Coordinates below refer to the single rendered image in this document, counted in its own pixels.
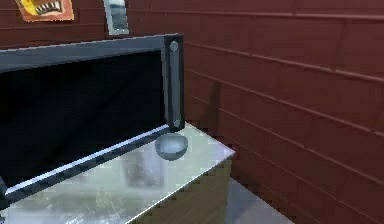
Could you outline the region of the wooden stand with pale top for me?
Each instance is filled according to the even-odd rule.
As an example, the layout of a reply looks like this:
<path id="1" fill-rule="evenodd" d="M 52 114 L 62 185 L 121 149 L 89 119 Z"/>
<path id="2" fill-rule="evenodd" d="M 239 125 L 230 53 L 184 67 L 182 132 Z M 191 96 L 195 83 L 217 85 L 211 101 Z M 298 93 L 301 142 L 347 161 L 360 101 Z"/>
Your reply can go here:
<path id="1" fill-rule="evenodd" d="M 11 188 L 0 224 L 224 224 L 233 150 L 192 125 L 159 156 L 161 126 Z"/>

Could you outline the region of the grey bowl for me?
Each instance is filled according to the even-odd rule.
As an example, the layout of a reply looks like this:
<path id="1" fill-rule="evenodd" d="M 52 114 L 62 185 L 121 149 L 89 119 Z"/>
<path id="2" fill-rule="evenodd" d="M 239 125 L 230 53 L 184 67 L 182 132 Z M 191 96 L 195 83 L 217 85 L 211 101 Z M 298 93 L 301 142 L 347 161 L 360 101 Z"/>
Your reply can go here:
<path id="1" fill-rule="evenodd" d="M 167 133 L 155 141 L 157 154 L 168 161 L 181 158 L 188 149 L 188 139 L 178 133 Z"/>

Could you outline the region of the orange framed wall picture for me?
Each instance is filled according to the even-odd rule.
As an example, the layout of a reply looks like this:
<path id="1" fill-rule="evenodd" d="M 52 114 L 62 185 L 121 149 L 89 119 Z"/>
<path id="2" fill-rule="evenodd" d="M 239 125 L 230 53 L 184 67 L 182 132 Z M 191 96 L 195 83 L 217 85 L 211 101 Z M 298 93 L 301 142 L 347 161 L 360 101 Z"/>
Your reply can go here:
<path id="1" fill-rule="evenodd" d="M 72 0 L 15 0 L 25 22 L 73 21 Z"/>

